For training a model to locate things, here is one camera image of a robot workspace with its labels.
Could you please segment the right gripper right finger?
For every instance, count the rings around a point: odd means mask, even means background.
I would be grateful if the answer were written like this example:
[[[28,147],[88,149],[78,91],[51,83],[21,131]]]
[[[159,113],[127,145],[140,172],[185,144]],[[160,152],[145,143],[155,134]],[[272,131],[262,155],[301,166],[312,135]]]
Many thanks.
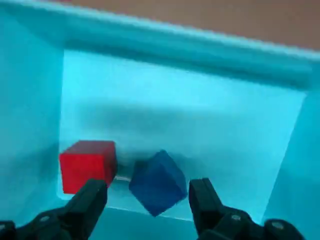
[[[199,240],[303,240],[291,223],[268,219],[263,225],[237,208],[223,205],[208,178],[189,182],[188,201]]]

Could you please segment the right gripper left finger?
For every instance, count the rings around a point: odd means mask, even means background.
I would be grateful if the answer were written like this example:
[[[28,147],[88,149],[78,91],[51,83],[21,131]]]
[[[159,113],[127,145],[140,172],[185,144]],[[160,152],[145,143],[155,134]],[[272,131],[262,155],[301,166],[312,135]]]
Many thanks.
[[[87,240],[108,200],[103,180],[90,179],[59,208],[39,213],[29,223],[16,227],[11,220],[0,222],[2,240]]]

